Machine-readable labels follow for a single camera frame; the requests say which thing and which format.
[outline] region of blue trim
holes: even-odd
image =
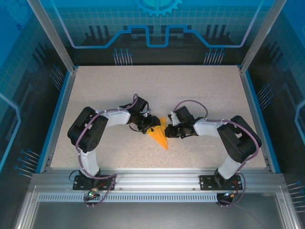
[[[69,32],[68,32],[68,29],[67,27],[65,26],[64,22],[63,22],[63,19],[61,17],[61,15],[59,14],[59,11],[55,5],[55,2],[54,0],[51,0],[51,3],[54,7],[54,10],[55,10],[55,13],[57,14],[58,16],[58,19],[63,27],[63,30],[65,31],[66,35],[67,35],[67,38],[71,44],[71,46],[75,49],[107,49],[121,34],[125,34],[125,33],[132,33],[132,29],[145,29],[145,34],[146,34],[146,45],[150,48],[165,48],[168,46],[168,43],[169,43],[169,37],[170,37],[170,34],[169,34],[169,29],[170,28],[183,28],[183,32],[185,33],[194,33],[202,43],[204,43],[208,48],[241,48],[243,47],[249,33],[250,33],[250,30],[256,20],[256,17],[263,5],[263,2],[264,0],[261,1],[261,3],[259,4],[252,20],[251,20],[251,23],[244,35],[244,38],[241,42],[240,45],[219,45],[219,44],[209,44],[201,35],[200,33],[197,31],[197,30],[190,30],[187,28],[187,25],[185,24],[173,24],[173,25],[168,25],[166,27],[166,30],[165,30],[165,44],[150,44],[150,35],[149,35],[149,28],[146,26],[146,25],[128,25],[127,26],[127,30],[123,30],[123,31],[118,31],[112,38],[110,41],[108,41],[108,43],[106,45],[93,45],[93,46],[76,46],[72,40],[72,37],[70,36]]]
[[[50,143],[50,138],[51,138],[53,128],[54,128],[54,125],[55,125],[55,121],[56,121],[56,118],[57,118],[57,115],[58,115],[58,112],[59,112],[59,107],[61,106],[62,97],[63,97],[63,94],[66,90],[66,86],[67,86],[69,76],[70,76],[70,72],[67,71],[65,80],[63,81],[63,84],[62,84],[61,93],[59,94],[57,104],[56,104],[56,107],[55,107],[55,110],[54,110],[54,113],[53,113],[53,117],[52,117],[50,127],[49,127],[49,130],[48,130],[47,136],[46,136],[46,140],[44,141],[44,144],[43,144],[43,148],[42,148],[41,155],[40,155],[40,158],[39,158],[39,161],[38,161],[38,165],[36,167],[36,173],[40,173],[40,170],[43,166],[43,161],[44,161],[44,158],[45,158],[46,153],[47,153],[47,148],[48,148],[48,145]]]
[[[296,107],[296,112],[295,112],[295,125],[296,125],[297,130],[299,131],[300,136],[301,136],[301,138],[302,138],[302,140],[303,140],[303,143],[304,143],[304,145],[305,145],[305,135],[304,135],[303,129],[301,128],[301,125],[300,125],[300,123],[299,123],[300,110],[301,110],[301,108],[302,108],[303,106],[305,106],[305,99],[304,99],[302,102],[300,102],[300,104]]]
[[[269,148],[269,152],[270,152],[270,156],[271,156],[272,163],[273,163],[273,166],[274,166],[274,170],[275,170],[276,173],[281,173],[280,166],[279,166],[279,164],[277,162],[277,159],[276,159],[276,156],[275,156],[275,150],[273,149],[271,139],[270,139],[270,136],[269,136],[269,133],[268,133],[268,130],[267,130],[267,126],[266,126],[266,123],[265,123],[265,120],[264,120],[264,117],[263,117],[263,113],[262,113],[262,110],[259,106],[259,103],[258,103],[258,100],[257,100],[257,97],[256,97],[256,93],[255,93],[255,90],[254,90],[254,87],[253,87],[253,84],[252,84],[252,81],[251,81],[250,74],[249,74],[248,70],[246,71],[245,75],[247,77],[247,81],[248,81],[249,86],[250,86],[250,90],[251,90],[251,94],[253,96],[254,104],[255,104],[256,109],[257,109],[259,121],[261,122],[262,127],[263,127],[263,132],[264,132],[264,135],[265,135],[265,138],[266,138],[267,146]]]
[[[9,100],[2,93],[0,93],[0,99],[3,99],[10,107],[12,107],[15,110],[16,116],[17,116],[17,120],[18,120],[17,124],[15,126],[15,129],[14,129],[14,132],[12,133],[12,135],[10,137],[10,141],[9,141],[8,145],[6,146],[6,149],[4,151],[3,157],[2,157],[1,162],[0,162],[0,173],[1,173],[2,168],[4,166],[4,163],[5,163],[8,155],[9,155],[10,148],[13,145],[13,142],[15,140],[16,134],[17,134],[18,129],[19,129],[20,125],[21,125],[21,116],[20,116],[20,111],[19,111],[18,106],[13,101]]]

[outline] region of black servo bracket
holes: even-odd
[[[95,185],[92,185],[89,183],[86,179],[83,179],[82,176],[76,175],[74,178],[74,183],[73,183],[73,190],[87,190],[90,191],[94,187],[97,187],[99,191],[107,191],[113,181],[113,177],[108,178],[108,179],[103,179],[103,180],[94,180],[97,181]],[[111,187],[110,190],[114,190],[115,184]]]
[[[238,190],[243,190],[242,180],[239,175],[234,175],[233,177],[231,177],[229,180],[226,181],[224,185],[222,185],[222,187],[219,187],[219,185],[216,183],[214,175],[199,176],[199,184],[201,191],[235,191],[236,185],[233,183],[233,181],[237,182]]]

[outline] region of robotic arm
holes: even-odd
[[[241,116],[235,116],[231,120],[208,120],[203,117],[195,119],[183,106],[171,112],[168,117],[173,124],[165,129],[166,137],[185,138],[209,135],[221,138],[228,156],[214,173],[214,179],[219,188],[230,183],[230,179],[239,171],[246,159],[256,152],[255,142],[250,135],[255,138],[258,147],[262,146],[257,134]]]
[[[221,138],[228,156],[224,163],[216,169],[214,179],[209,176],[206,178],[208,182],[204,181],[204,183],[212,181],[215,184],[215,190],[230,190],[227,187],[231,187],[232,183],[240,181],[240,177],[236,179],[237,175],[235,173],[241,169],[246,161],[258,153],[258,148],[262,145],[259,137],[240,116],[235,116],[231,120],[208,120],[206,117],[195,119],[188,109],[183,106],[172,111],[168,117],[173,124],[168,125],[165,129],[166,137],[185,138],[210,135]],[[73,188],[74,190],[95,191],[102,187],[103,190],[108,190],[108,193],[114,188],[115,180],[112,179],[116,175],[101,176],[95,148],[99,144],[105,128],[113,125],[130,125],[131,123],[137,125],[137,132],[143,134],[146,134],[151,127],[161,125],[160,120],[150,114],[148,102],[137,95],[132,104],[120,106],[117,109],[105,112],[98,112],[90,107],[83,109],[68,131],[68,138],[74,146],[77,146],[81,165],[79,174],[82,189]],[[111,184],[103,186],[105,182],[101,182],[101,180],[108,182],[107,179],[111,179]]]
[[[160,125],[160,120],[150,114],[149,104],[146,100],[137,96],[134,102],[135,104],[132,106],[127,104],[120,106],[118,109],[105,111],[102,115],[96,117],[88,130],[83,133],[85,127],[99,113],[90,107],[85,107],[70,127],[68,138],[74,146],[83,133],[78,144],[82,163],[80,176],[88,184],[87,187],[89,189],[96,187],[100,183],[100,180],[92,177],[101,176],[100,168],[97,165],[95,148],[99,144],[105,128],[133,123],[137,125],[138,132],[145,134],[149,128]]]

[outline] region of metal pin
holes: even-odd
[[[262,111],[263,111],[269,104],[271,104],[271,101],[269,101],[269,102],[262,108]]]
[[[298,180],[296,183],[290,184],[290,185],[286,185],[287,187],[292,186],[292,185],[301,185],[301,181]]]
[[[119,56],[119,58],[120,58],[120,64],[123,65],[123,64],[122,64],[122,59],[121,59],[121,54],[119,53],[118,56]]]
[[[214,53],[214,57],[213,57],[213,60],[212,60],[212,64],[213,64],[213,61],[214,61],[214,59],[215,59],[215,56],[216,56],[217,51],[218,51],[218,48],[215,48],[215,53]]]
[[[213,56],[214,56],[214,53],[211,53],[211,58],[210,58],[210,61],[209,61],[209,65],[211,64],[211,60],[212,60]]]
[[[29,176],[29,175],[26,175],[26,174],[23,174],[22,172],[19,172],[18,174],[19,174],[19,176],[25,176],[25,177],[29,177],[29,178],[32,178],[31,176]]]
[[[116,51],[118,51],[117,49],[114,49],[115,51],[115,55],[116,55],[116,60],[118,61],[118,65],[119,65],[119,58],[118,58],[118,53]]]
[[[132,63],[132,53],[130,53],[129,56],[130,56],[130,63],[133,65],[133,63]]]
[[[294,188],[291,188],[291,189],[289,189],[289,190],[294,190],[294,189],[298,189],[298,188],[302,188],[302,187],[305,187],[305,185],[299,186],[299,187],[294,187]]]
[[[221,49],[220,49],[220,54],[219,54],[219,57],[218,57],[217,64],[219,63],[220,57],[222,56],[222,53],[223,53],[223,50],[224,50],[224,48],[221,48]]]
[[[265,104],[266,100],[268,100],[270,98],[270,96],[268,95],[263,101],[259,101],[259,105],[262,106],[263,104]]]
[[[59,80],[57,79],[56,76],[53,76],[51,73],[50,73],[50,77],[58,84],[58,86],[61,88],[61,83],[59,82]]]
[[[54,69],[52,69],[52,72],[54,73],[54,75],[57,76],[57,79],[58,79],[61,83],[63,83],[62,77],[61,77],[59,74],[57,74],[57,73],[54,71]]]
[[[298,194],[298,193],[305,194],[305,191],[302,189],[302,190],[299,191],[299,192],[290,193],[290,195],[294,195],[294,194]]]
[[[59,69],[59,66],[56,66],[55,64],[53,65],[56,69],[56,71],[63,77],[63,79],[65,78],[65,76],[62,74],[61,70]]]
[[[218,65],[220,65],[220,64],[221,64],[221,62],[223,61],[224,55],[225,55],[225,53],[223,53],[223,54],[221,55],[221,59],[220,59],[220,61],[219,61]]]
[[[214,65],[216,65],[216,61],[217,61],[218,56],[219,56],[219,53],[216,53],[216,58],[215,58],[215,61],[214,61]]]
[[[33,151],[31,151],[30,149],[27,149],[27,152],[28,152],[28,153],[32,153],[32,154],[34,154],[34,155],[36,155],[36,156],[39,156],[39,157],[40,157],[40,155],[38,155],[38,154],[34,153],[34,152],[33,152]]]
[[[126,52],[127,52],[128,64],[130,65],[129,54],[128,54],[129,49],[125,49],[125,50],[126,50]]]
[[[120,49],[120,51],[121,51],[121,54],[122,54],[122,59],[123,59],[123,65],[125,65],[125,63],[124,63],[124,55],[123,55],[123,49]]]
[[[27,162],[27,161],[22,160],[21,157],[18,157],[17,161],[22,161],[22,162],[24,162],[24,163],[27,163],[27,164],[30,165],[30,166],[36,167],[35,165],[31,164],[30,162]]]
[[[209,61],[209,58],[210,58],[210,54],[211,54],[211,51],[212,51],[213,49],[212,48],[210,48],[210,52],[209,52],[209,55],[208,55],[208,59],[206,60],[206,64],[208,64],[208,61]]]
[[[25,159],[25,160],[29,160],[29,161],[31,161],[31,162],[34,162],[35,164],[38,164],[36,161],[33,161],[32,159],[28,158],[28,156],[25,156],[24,159]]]
[[[267,93],[268,93],[268,89],[266,87],[266,89],[259,94],[259,96],[257,97],[257,100],[260,100],[262,98],[262,96],[266,95]]]
[[[113,53],[112,55],[113,55],[113,58],[114,58],[115,65],[117,65],[116,59],[115,59],[115,53]]]
[[[266,85],[263,85],[262,89],[256,94],[256,97],[257,97],[261,92],[263,92],[266,88],[267,88],[267,86],[266,86]]]
[[[30,171],[28,171],[28,170],[19,168],[18,166],[15,166],[14,169],[16,169],[16,170],[19,169],[19,170],[24,171],[24,172],[27,172],[27,173],[32,173],[32,172],[30,172]]]
[[[204,58],[203,65],[205,65],[205,60],[206,60],[206,57],[208,56],[208,54],[209,54],[209,53],[207,53],[207,52],[205,53],[205,58]]]
[[[258,102],[262,101],[262,100],[268,95],[268,93],[271,92],[271,91],[272,91],[272,88],[270,88],[269,91],[266,91],[265,95],[262,95],[262,96],[258,99]]]
[[[305,196],[293,197],[291,199],[297,199],[297,198],[302,198],[302,197],[305,197]]]
[[[265,100],[264,102],[261,102],[261,107],[264,106],[270,99],[272,99],[274,97],[274,94],[272,94],[271,96],[267,96],[268,99]]]
[[[26,155],[28,155],[28,156],[30,156],[30,157],[35,158],[36,160],[39,160],[39,158],[37,158],[37,157],[35,157],[35,156],[32,156],[31,154],[26,153],[23,149],[20,151],[20,153],[21,153],[21,154],[26,154]]]
[[[33,168],[31,168],[31,167],[28,167],[28,166],[26,166],[25,164],[22,164],[21,167],[22,167],[22,168],[28,168],[28,169],[33,170],[33,171],[35,172],[35,169],[33,169]]]
[[[52,83],[55,85],[55,87],[56,87],[59,91],[61,91],[61,89],[57,86],[57,84],[55,83],[54,80],[52,80]]]
[[[124,57],[125,57],[125,65],[127,65],[127,59],[126,59],[126,54],[124,53]]]
[[[292,202],[293,204],[298,204],[298,203],[304,203],[305,199],[303,201],[296,201],[296,202]]]

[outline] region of orange object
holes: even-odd
[[[167,150],[167,139],[165,137],[166,118],[160,118],[160,126],[152,127],[149,135]]]

